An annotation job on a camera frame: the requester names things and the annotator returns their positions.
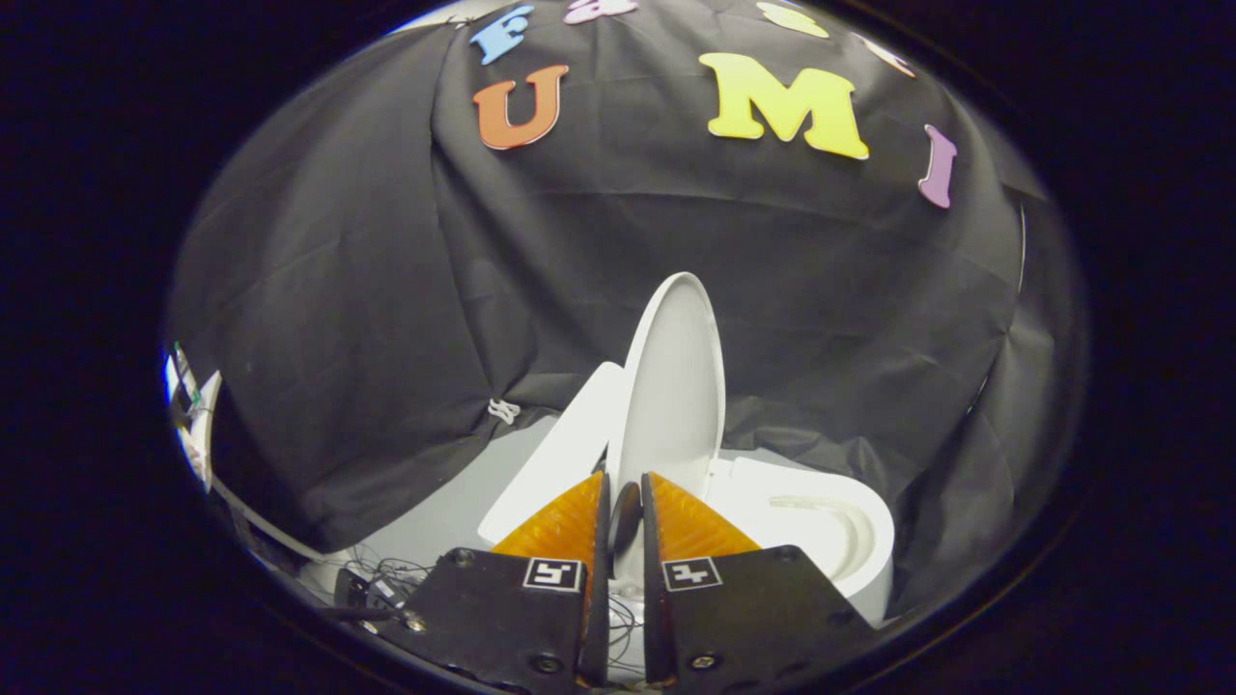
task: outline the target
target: black fabric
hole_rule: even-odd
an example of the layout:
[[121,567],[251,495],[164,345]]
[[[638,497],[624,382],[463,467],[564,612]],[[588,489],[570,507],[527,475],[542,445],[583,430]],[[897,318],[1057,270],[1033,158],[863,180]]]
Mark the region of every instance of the black fabric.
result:
[[[491,397],[525,408],[515,427],[560,411],[624,360],[656,286],[691,271],[724,350],[723,446],[879,492],[897,522],[892,612],[989,566],[1051,491],[1060,403],[1084,378],[1063,224],[1016,150],[822,12],[803,10],[827,41],[745,4],[648,1],[577,26],[562,2],[530,4],[523,43],[491,66],[468,38],[502,11],[353,57],[208,194],[169,339],[195,372],[222,370],[234,435],[277,482],[230,486],[319,550],[353,544],[510,429]],[[870,158],[802,132],[711,135],[698,57],[718,51],[784,84],[807,67],[853,82]],[[570,67],[555,127],[486,147],[472,95],[515,80],[523,122],[524,78],[555,63]],[[959,150],[948,210],[917,190],[923,124]]]

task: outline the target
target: letter m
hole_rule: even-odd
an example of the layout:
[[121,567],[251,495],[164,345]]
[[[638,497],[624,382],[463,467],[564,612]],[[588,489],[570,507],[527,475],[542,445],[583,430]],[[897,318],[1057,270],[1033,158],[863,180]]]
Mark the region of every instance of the letter m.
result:
[[789,142],[811,114],[807,145],[855,160],[868,157],[859,139],[850,93],[854,85],[845,78],[806,68],[794,84],[785,87],[755,58],[737,53],[705,53],[700,62],[717,73],[719,114],[708,121],[708,132],[719,137],[758,140],[764,126],[751,117],[751,106],[777,137]]

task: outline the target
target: letter u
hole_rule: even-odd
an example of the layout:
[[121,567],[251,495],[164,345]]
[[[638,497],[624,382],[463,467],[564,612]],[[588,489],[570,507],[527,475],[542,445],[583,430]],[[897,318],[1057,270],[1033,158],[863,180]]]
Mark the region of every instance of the letter u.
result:
[[566,66],[550,66],[528,75],[536,105],[533,117],[523,125],[510,125],[507,115],[507,98],[515,89],[514,80],[499,82],[477,92],[472,101],[477,108],[481,142],[493,150],[510,150],[544,137],[557,122],[559,83],[566,72]]

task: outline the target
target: black backdrop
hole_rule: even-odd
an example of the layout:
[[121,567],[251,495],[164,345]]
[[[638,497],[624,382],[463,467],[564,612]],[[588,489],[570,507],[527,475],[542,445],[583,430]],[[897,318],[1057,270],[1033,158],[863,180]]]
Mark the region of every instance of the black backdrop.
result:
[[[366,676],[267,616],[237,584],[235,550],[187,513],[192,484],[169,464],[150,346],[179,242],[167,230],[183,229],[265,114],[410,12],[15,6],[9,189],[12,246],[28,256],[10,256],[7,313],[27,360],[14,370],[10,406],[25,417],[9,491],[26,492],[12,500],[14,528],[31,542],[11,558],[6,678],[19,693],[360,689]],[[1215,637],[1215,550],[1231,521],[1211,476],[1230,456],[1209,438],[1225,396],[1203,370],[1215,344],[1190,326],[1229,328],[1217,278],[1230,242],[1206,214],[1220,209],[1222,17],[883,6],[1043,124],[1060,142],[1065,205],[1109,230],[1083,247],[1103,338],[1077,456],[1099,476],[1089,505],[1002,602],[884,685],[1217,690],[1231,674]]]
[[[1067,231],[1027,164],[915,56],[910,79],[849,35],[887,43],[869,26],[819,14],[821,42],[754,5],[662,0],[576,27],[530,4],[525,42],[488,67],[466,38],[507,10],[351,57],[205,194],[167,344],[222,371],[240,427],[214,428],[220,480],[347,548],[508,432],[491,397],[524,427],[620,362],[685,270],[717,312],[723,445],[854,476],[894,510],[890,615],[990,568],[1051,492],[1088,378]],[[709,135],[708,51],[786,84],[808,64],[853,80],[869,160]],[[554,62],[571,72],[551,134],[488,150],[471,95]],[[925,122],[962,152],[947,211],[916,189]],[[260,456],[222,446],[250,434]]]

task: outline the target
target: white toilet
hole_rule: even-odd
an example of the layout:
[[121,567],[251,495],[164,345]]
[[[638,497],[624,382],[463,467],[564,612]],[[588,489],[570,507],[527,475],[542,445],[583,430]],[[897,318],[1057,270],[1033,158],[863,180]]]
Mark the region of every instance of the white toilet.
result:
[[[873,626],[892,584],[892,516],[850,477],[718,458],[726,422],[721,339],[703,284],[667,278],[635,330],[627,364],[603,364],[480,527],[497,543],[587,476],[608,445],[611,498],[656,472],[703,500],[761,548],[792,544]],[[643,533],[614,563],[611,589],[643,592]]]

